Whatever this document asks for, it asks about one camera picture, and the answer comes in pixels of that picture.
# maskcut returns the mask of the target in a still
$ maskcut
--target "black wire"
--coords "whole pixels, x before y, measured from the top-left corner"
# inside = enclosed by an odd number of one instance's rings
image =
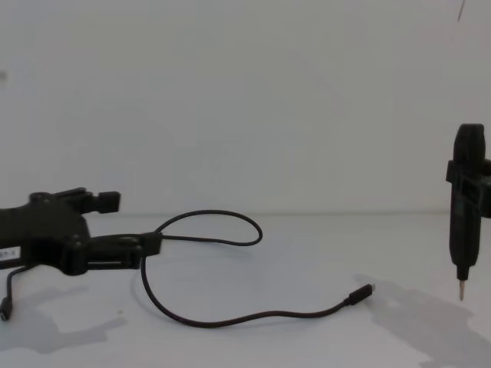
[[[34,266],[20,267],[20,268],[17,268],[16,270],[12,271],[10,274],[7,275],[7,298],[12,300],[12,278],[15,275],[20,274],[22,272],[26,272],[27,270],[30,270],[33,267]]]
[[[258,244],[262,239],[262,230],[254,220],[252,220],[247,216],[241,215],[240,213],[221,211],[221,210],[203,210],[203,211],[187,212],[182,215],[176,216],[167,222],[164,222],[159,228],[157,228],[157,230],[155,230],[155,232],[162,232],[162,230],[164,230],[167,226],[173,224],[174,222],[197,215],[227,215],[227,216],[236,217],[238,219],[242,219],[248,222],[249,224],[251,224],[257,230],[259,236],[256,240],[251,242],[250,241],[239,242],[239,241],[229,241],[229,240],[217,239],[217,238],[198,238],[198,237],[190,237],[190,236],[171,236],[171,235],[162,235],[162,238],[169,239],[169,240],[183,240],[189,242],[214,242],[214,243],[221,243],[221,244],[235,245],[235,246],[242,246],[242,247],[248,247],[250,245]],[[202,322],[198,320],[190,320],[189,318],[181,317],[179,314],[175,314],[169,309],[167,309],[166,307],[164,307],[158,301],[157,297],[152,292],[152,289],[148,282],[146,258],[142,259],[140,270],[141,270],[141,278],[142,278],[143,286],[145,287],[145,291],[147,292],[148,297],[150,298],[152,303],[157,307],[157,309],[162,313],[164,313],[169,318],[172,318],[173,320],[176,320],[181,324],[186,324],[191,327],[200,327],[200,328],[226,327],[226,326],[232,326],[233,324],[241,324],[244,322],[248,322],[250,320],[258,320],[259,318],[266,318],[266,317],[291,317],[291,318],[327,317],[350,304],[349,300],[346,299],[342,303],[335,305],[333,308],[321,310],[319,312],[314,312],[314,313],[299,313],[299,312],[291,312],[286,310],[274,310],[274,311],[270,310],[266,312],[250,314],[243,317],[233,318],[231,320],[221,320],[217,322]]]
[[[231,217],[236,217],[238,219],[244,220],[248,222],[250,225],[252,225],[255,230],[258,232],[258,237],[253,240],[253,241],[230,241],[230,240],[225,240],[225,239],[218,239],[218,238],[200,238],[200,237],[194,237],[194,236],[175,236],[175,235],[163,235],[161,232],[165,228],[167,228],[169,225],[172,225],[174,222],[177,222],[182,219],[186,219],[188,217],[192,216],[198,216],[198,215],[226,215],[226,216],[231,216]],[[210,210],[202,210],[202,211],[194,211],[194,212],[187,212],[182,215],[178,215],[174,218],[171,218],[170,220],[164,222],[161,226],[159,226],[156,230],[156,233],[161,234],[162,239],[165,240],[177,240],[177,241],[187,241],[187,242],[213,242],[213,243],[220,243],[220,244],[226,244],[226,245],[235,245],[239,247],[249,247],[251,245],[258,244],[262,240],[262,230],[261,227],[251,218],[242,215],[237,212],[230,212],[230,211],[223,211],[223,210],[215,210],[215,209],[210,209]],[[136,234],[119,234],[119,235],[107,235],[104,237],[99,237],[99,239],[105,239],[105,240],[110,240],[112,238],[123,238],[123,237],[138,237],[139,235]],[[12,271],[10,274],[7,276],[7,298],[12,300],[12,279],[15,275],[20,274],[22,272],[25,272],[27,270],[30,270],[31,268],[35,267],[35,265],[32,266],[24,266],[21,268],[18,268],[14,271]],[[312,313],[300,313],[300,312],[291,312],[291,311],[286,311],[286,310],[269,310],[266,312],[261,312],[261,313],[255,313],[255,314],[250,314],[247,316],[243,317],[237,317],[233,318],[230,320],[221,320],[221,321],[216,321],[216,322],[202,322],[198,320],[191,320],[189,318],[185,318],[180,316],[179,314],[173,313],[171,310],[165,308],[157,299],[155,294],[152,292],[152,289],[150,287],[150,283],[148,281],[147,277],[147,258],[143,257],[141,260],[141,278],[143,282],[143,286],[145,287],[145,291],[148,294],[148,297],[152,301],[152,303],[157,307],[159,311],[164,313],[166,316],[169,318],[172,318],[173,320],[176,320],[177,322],[180,322],[181,324],[186,324],[191,327],[200,327],[200,328],[218,328],[218,327],[226,327],[226,326],[232,326],[233,324],[241,324],[244,322],[248,322],[251,320],[258,320],[259,318],[266,318],[266,317],[290,317],[290,318],[320,318],[320,317],[327,317],[333,313],[336,313],[343,307],[346,307],[348,305],[354,305],[357,302],[365,299],[368,295],[371,295],[372,292],[372,286],[366,285],[365,287],[358,289],[354,293],[350,294],[350,297],[342,301],[341,303],[333,306],[332,308],[326,309],[326,310],[321,310],[319,312],[312,312]]]

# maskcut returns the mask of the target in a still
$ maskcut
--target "black cable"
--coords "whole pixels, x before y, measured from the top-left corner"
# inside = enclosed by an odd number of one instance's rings
[[[12,271],[10,274],[7,275],[7,297],[12,299],[12,278],[14,278],[15,275],[20,274],[22,272],[26,272],[27,270],[30,270],[33,268],[33,266],[24,266],[17,268],[16,270]]]
[[[198,238],[198,237],[190,237],[190,236],[171,236],[171,235],[162,235],[162,239],[168,239],[168,240],[182,240],[182,241],[188,241],[188,242],[214,242],[214,243],[220,243],[220,244],[227,244],[227,245],[235,245],[235,246],[242,246],[242,247],[248,247],[250,245],[255,245],[258,244],[262,240],[262,230],[259,227],[259,225],[252,220],[251,218],[241,215],[236,212],[230,212],[230,211],[221,211],[221,210],[203,210],[203,211],[195,211],[195,212],[187,212],[182,215],[176,216],[172,219],[170,219],[167,222],[164,222],[159,228],[155,230],[155,232],[162,232],[167,226],[173,224],[174,222],[177,222],[181,219],[185,219],[188,217],[192,216],[197,216],[197,215],[227,215],[227,216],[232,216],[236,217],[238,219],[242,219],[249,224],[251,224],[258,232],[258,238],[254,241],[248,241],[248,242],[239,242],[239,241],[229,241],[229,240],[224,240],[224,239],[217,239],[217,238]],[[346,307],[348,305],[354,305],[356,303],[359,303],[366,297],[369,297],[372,292],[373,292],[373,287],[372,285],[365,285],[355,291],[354,293],[351,293],[348,298],[346,298],[344,301],[341,303],[335,305],[332,308],[326,309],[326,310],[321,310],[319,312],[313,312],[313,313],[299,313],[299,312],[291,312],[291,311],[286,311],[286,310],[270,310],[266,312],[261,312],[261,313],[255,313],[255,314],[250,314],[247,316],[243,317],[238,317],[238,318],[233,318],[231,320],[221,320],[217,322],[202,322],[198,320],[190,320],[189,318],[185,318],[180,316],[179,314],[175,314],[169,309],[165,308],[157,299],[155,294],[152,292],[152,289],[150,287],[150,284],[148,282],[148,277],[147,277],[147,258],[143,258],[141,261],[141,278],[143,282],[143,286],[145,287],[145,291],[148,294],[148,297],[152,301],[152,303],[157,307],[159,311],[164,313],[166,316],[169,318],[172,318],[173,320],[176,320],[177,322],[180,322],[181,324],[186,324],[191,327],[200,327],[200,328],[219,328],[219,327],[226,327],[226,326],[232,326],[233,324],[241,324],[244,322],[248,322],[251,320],[258,320],[259,318],[266,318],[266,317],[290,317],[290,318],[320,318],[320,317],[327,317],[333,313],[336,313],[343,307]]]
[[[12,310],[14,309],[14,302],[12,300],[12,279],[15,275],[30,270],[35,266],[24,266],[17,268],[7,275],[7,296],[3,298],[0,303],[0,319],[1,320],[9,320],[12,314]]]
[[[226,216],[231,216],[231,217],[236,217],[238,219],[244,220],[245,222],[248,222],[252,227],[255,228],[255,230],[258,232],[258,237],[253,240],[253,241],[230,241],[230,240],[225,240],[225,239],[218,239],[218,238],[200,238],[200,237],[194,237],[194,236],[175,236],[175,235],[164,235],[162,234],[162,231],[167,228],[169,225],[172,225],[174,222],[177,222],[182,219],[186,219],[188,217],[192,216],[198,216],[198,215],[226,215]],[[223,210],[215,210],[215,209],[209,209],[209,210],[202,210],[202,211],[194,211],[194,212],[187,212],[182,215],[178,215],[174,218],[171,218],[170,220],[164,222],[161,226],[159,226],[156,230],[156,233],[159,233],[164,240],[177,240],[177,241],[186,241],[186,242],[212,242],[212,243],[220,243],[220,244],[226,244],[226,245],[235,245],[239,247],[249,247],[251,245],[256,245],[262,240],[262,230],[261,227],[251,218],[242,215],[237,212],[230,212],[230,211],[223,211]],[[105,238],[105,239],[111,239],[111,238],[123,238],[125,236],[128,237],[135,237],[139,236],[136,234],[129,234],[129,235],[124,235],[124,234],[119,234],[119,235],[107,235],[104,237],[100,238]],[[18,268],[14,271],[12,271],[10,274],[7,276],[7,296],[3,299],[3,301],[0,303],[0,318],[3,320],[8,320],[12,314],[12,309],[13,309],[13,303],[12,303],[12,279],[15,275],[20,274],[22,272],[25,272],[27,270],[30,270],[35,266],[26,266],[26,267],[21,267]],[[200,328],[218,328],[218,327],[226,327],[226,326],[232,326],[233,324],[241,324],[244,322],[248,322],[251,320],[258,320],[259,318],[267,318],[267,317],[290,317],[290,318],[320,318],[320,317],[327,317],[331,314],[336,313],[343,307],[346,307],[348,305],[355,305],[362,300],[366,299],[367,297],[371,296],[373,291],[374,291],[374,286],[367,284],[363,287],[360,287],[357,289],[355,292],[349,294],[349,296],[344,299],[341,303],[333,306],[332,308],[326,309],[326,310],[321,310],[319,312],[312,312],[312,313],[300,313],[300,312],[291,312],[291,311],[286,311],[286,310],[269,310],[266,312],[260,312],[260,313],[255,313],[255,314],[250,314],[247,316],[243,317],[237,317],[233,318],[231,320],[221,320],[221,321],[216,321],[216,322],[202,322],[198,320],[191,320],[189,318],[181,317],[179,314],[175,314],[169,309],[165,308],[157,299],[155,294],[152,292],[152,289],[150,287],[150,283],[148,281],[147,277],[147,257],[142,257],[141,260],[141,265],[140,265],[140,270],[141,270],[141,278],[143,282],[143,286],[145,287],[145,291],[148,294],[148,297],[152,301],[152,303],[157,307],[159,311],[164,313],[166,316],[169,318],[172,318],[173,320],[176,320],[177,322],[180,322],[181,324],[186,324],[191,327],[200,327]]]

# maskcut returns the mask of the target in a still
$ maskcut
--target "label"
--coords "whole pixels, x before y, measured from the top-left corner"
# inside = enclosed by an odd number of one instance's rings
[[[0,262],[19,259],[21,257],[21,247],[0,249]]]

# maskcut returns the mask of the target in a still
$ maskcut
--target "white wall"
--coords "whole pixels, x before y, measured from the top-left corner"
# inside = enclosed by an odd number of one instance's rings
[[[0,203],[442,210],[491,129],[491,2],[1,0]]]

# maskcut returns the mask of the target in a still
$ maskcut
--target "white table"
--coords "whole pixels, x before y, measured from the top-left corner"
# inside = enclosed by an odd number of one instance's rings
[[[70,278],[39,267],[15,281],[0,325],[2,367],[418,367],[491,365],[491,222],[466,300],[457,298],[446,215],[256,216],[251,248],[165,242],[149,278],[186,317],[221,320],[268,309],[316,311],[365,283],[369,300],[320,320],[274,317],[200,330],[160,315],[138,271]],[[90,217],[93,235],[149,232],[164,218]],[[185,220],[169,234],[255,233],[236,219]],[[0,272],[3,282],[7,271]]]

